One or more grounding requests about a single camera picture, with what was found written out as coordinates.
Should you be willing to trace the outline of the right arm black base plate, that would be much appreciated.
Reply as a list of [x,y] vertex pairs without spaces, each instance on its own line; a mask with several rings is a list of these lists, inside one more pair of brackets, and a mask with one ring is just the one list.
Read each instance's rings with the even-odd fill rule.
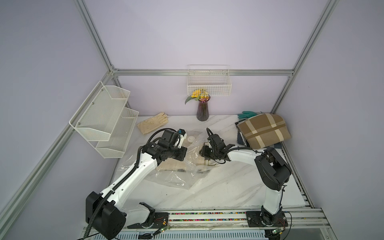
[[283,211],[275,215],[268,211],[247,211],[246,219],[249,227],[287,227],[287,218]]

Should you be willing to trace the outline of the cream fuzzy scarf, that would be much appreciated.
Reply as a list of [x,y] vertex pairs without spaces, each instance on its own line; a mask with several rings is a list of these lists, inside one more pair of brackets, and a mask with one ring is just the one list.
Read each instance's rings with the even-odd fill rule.
[[188,149],[186,157],[183,161],[175,159],[167,159],[162,162],[157,168],[157,171],[193,171],[197,166],[195,160],[199,155],[202,144],[198,141],[197,137],[194,143],[189,143],[188,140],[183,142],[183,147]]

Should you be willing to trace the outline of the brown beige plaid scarf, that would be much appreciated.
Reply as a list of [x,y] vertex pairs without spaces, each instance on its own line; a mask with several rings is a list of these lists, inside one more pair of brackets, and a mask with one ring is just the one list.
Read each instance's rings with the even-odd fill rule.
[[292,138],[285,120],[276,114],[260,114],[237,125],[250,147],[262,149]]

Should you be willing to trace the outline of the clear plastic vacuum bag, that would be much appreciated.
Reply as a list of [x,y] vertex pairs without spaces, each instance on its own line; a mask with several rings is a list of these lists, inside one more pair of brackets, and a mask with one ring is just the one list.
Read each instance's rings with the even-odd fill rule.
[[187,139],[182,146],[187,148],[182,162],[167,159],[144,178],[162,186],[190,189],[199,180],[205,178],[219,163],[202,157],[199,152],[208,145],[207,133],[203,131],[187,131]]

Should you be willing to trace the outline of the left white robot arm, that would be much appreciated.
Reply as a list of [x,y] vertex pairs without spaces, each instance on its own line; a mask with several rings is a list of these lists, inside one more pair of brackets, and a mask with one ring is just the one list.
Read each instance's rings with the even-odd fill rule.
[[140,146],[135,163],[115,182],[100,193],[91,192],[86,198],[86,223],[83,239],[89,238],[91,230],[108,240],[113,240],[124,227],[151,228],[156,220],[156,211],[145,202],[136,210],[124,210],[130,194],[141,181],[162,162],[174,159],[182,162],[187,148],[183,141],[187,133],[183,129],[164,128],[153,133],[145,145]]

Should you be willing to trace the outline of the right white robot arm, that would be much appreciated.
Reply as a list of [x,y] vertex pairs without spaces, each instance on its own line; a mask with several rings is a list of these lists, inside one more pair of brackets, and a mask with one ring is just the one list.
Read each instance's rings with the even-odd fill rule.
[[267,187],[265,200],[261,207],[261,225],[270,227],[284,217],[282,199],[286,183],[293,171],[290,165],[275,148],[268,147],[262,152],[250,147],[236,147],[226,145],[224,140],[207,128],[208,144],[204,145],[199,154],[206,160],[217,164],[226,162],[240,162],[256,166],[260,178]]

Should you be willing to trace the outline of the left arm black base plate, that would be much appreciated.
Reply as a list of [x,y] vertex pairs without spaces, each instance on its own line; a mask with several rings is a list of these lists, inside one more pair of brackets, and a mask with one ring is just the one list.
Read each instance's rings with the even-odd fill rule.
[[138,221],[132,222],[132,224],[128,224],[127,221],[126,229],[159,229],[164,226],[164,222],[169,221],[169,213],[167,212],[154,212],[149,213],[148,216],[142,220],[142,218]]

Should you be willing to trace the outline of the grey blue plaid scarf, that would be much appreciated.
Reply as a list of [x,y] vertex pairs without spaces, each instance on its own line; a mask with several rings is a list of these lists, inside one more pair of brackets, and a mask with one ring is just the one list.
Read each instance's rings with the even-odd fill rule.
[[[237,143],[238,143],[238,145],[250,147],[250,144],[249,144],[248,140],[244,137],[244,135],[242,134],[242,132],[240,131],[240,129],[238,127],[238,124],[240,124],[240,123],[242,123],[244,121],[245,121],[245,119],[244,120],[240,120],[240,121],[235,123],[236,129],[238,131]],[[276,144],[271,145],[270,147],[275,148],[275,149],[282,149],[283,148],[282,143],[276,143]]]

